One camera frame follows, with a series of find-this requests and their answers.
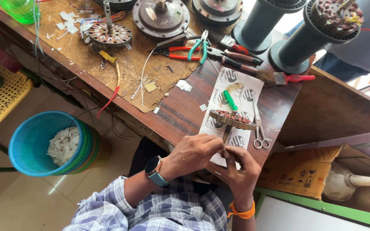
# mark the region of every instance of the paint brush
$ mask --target paint brush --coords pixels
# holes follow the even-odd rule
[[[288,82],[296,83],[299,81],[315,79],[314,75],[303,76],[292,74],[287,76],[283,72],[272,72],[267,70],[258,70],[255,77],[265,82],[264,87],[284,86],[287,85]]]

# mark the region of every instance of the sonali logo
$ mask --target sonali logo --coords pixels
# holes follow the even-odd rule
[[[245,145],[245,139],[242,136],[234,136],[232,138],[232,145],[243,148]]]
[[[247,112],[245,112],[245,111],[238,112],[238,115],[240,115],[240,116],[242,116],[242,117],[245,117],[245,118],[247,118],[247,119],[249,119],[249,120],[253,120],[253,118],[251,119],[251,115],[250,115],[250,114],[248,114],[248,113],[247,113]]]
[[[211,118],[211,125],[214,126],[215,128],[221,128],[224,124],[214,118]]]
[[[219,103],[222,103],[222,105],[224,104],[228,104],[228,101],[225,99],[224,95],[221,93],[219,94],[219,97],[218,97],[218,102]]]
[[[228,69],[226,72],[225,72],[225,79],[230,82],[230,83],[233,83],[236,81],[236,72],[234,70],[231,70],[231,69]]]
[[[246,91],[243,92],[243,98],[246,99],[248,102],[254,101],[254,90],[252,89],[247,89]]]

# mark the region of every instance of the green bottle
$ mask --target green bottle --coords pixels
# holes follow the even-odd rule
[[[15,20],[22,24],[33,24],[39,17],[37,3],[34,0],[0,0],[0,6]]]

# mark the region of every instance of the teal watch strap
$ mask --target teal watch strap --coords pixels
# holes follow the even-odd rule
[[[162,178],[161,175],[159,175],[159,173],[154,173],[152,174],[151,176],[149,176],[149,178],[155,183],[157,184],[159,187],[162,187],[162,186],[166,186],[167,184],[169,184],[169,181],[166,181]]]

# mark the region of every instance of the wooden table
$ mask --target wooden table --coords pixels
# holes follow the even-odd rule
[[[0,26],[9,34],[17,34],[18,39],[23,38],[20,42],[35,40],[35,36],[30,31],[22,27],[1,10]],[[275,30],[272,31],[272,38],[273,43],[287,39],[285,35]],[[112,96],[112,89],[109,89],[100,81],[84,72],[79,66],[70,65],[70,60],[55,50],[51,51],[52,47],[46,43],[41,41],[41,46],[45,54],[58,61],[86,83],[90,83],[91,88],[95,89],[108,99]],[[259,66],[258,69],[272,70],[267,59],[267,53],[268,51],[260,55],[265,62]],[[213,64],[218,70],[220,69],[220,62],[213,60]],[[199,106],[202,104],[208,104],[217,76],[217,71],[208,61],[206,61],[203,66],[199,66],[193,74],[188,77],[188,82],[192,86],[192,91],[181,91],[178,87],[173,87],[169,91],[169,97],[164,98],[158,104],[160,110],[157,114],[152,112],[142,113],[122,98],[116,97],[113,100],[113,103],[135,117],[135,119],[137,119],[141,124],[151,130],[143,130],[143,132],[141,132],[143,135],[148,138],[152,138],[152,135],[155,136],[154,133],[156,133],[175,146],[183,136],[198,134],[205,114],[204,111],[201,111]],[[270,141],[270,148],[256,149],[252,144],[255,139],[255,133],[252,132],[248,147],[249,153],[253,155],[260,166],[264,164],[269,155],[301,86],[302,83],[299,82],[290,83],[284,87],[273,87],[262,90],[259,97],[258,108],[262,113],[261,120],[265,136],[272,141]],[[210,163],[207,169],[221,180],[227,182],[226,168]]]

